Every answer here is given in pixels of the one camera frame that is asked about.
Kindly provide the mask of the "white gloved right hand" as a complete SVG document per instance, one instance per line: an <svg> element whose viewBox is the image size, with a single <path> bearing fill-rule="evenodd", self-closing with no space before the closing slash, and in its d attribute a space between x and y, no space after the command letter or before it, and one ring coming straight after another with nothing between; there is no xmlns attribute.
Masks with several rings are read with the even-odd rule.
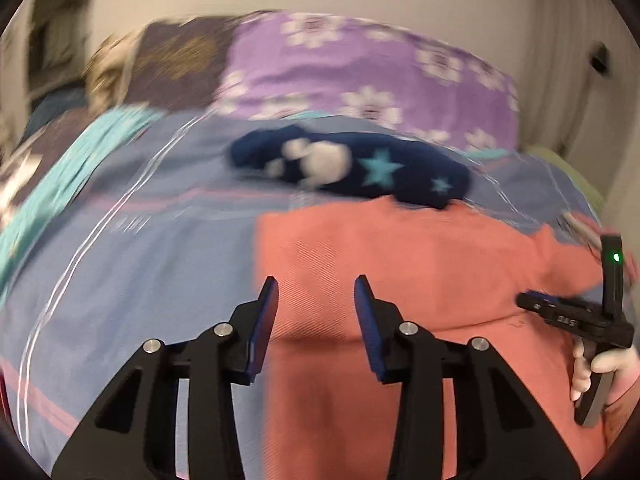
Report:
<svg viewBox="0 0 640 480"><path fill-rule="evenodd" d="M577 402L591 387L595 374L612 374L612 385L606 404L611 405L623 396L639 378L639 356L635 348L613 349L586 358L581 339L574 341L573 376L570 400Z"/></svg>

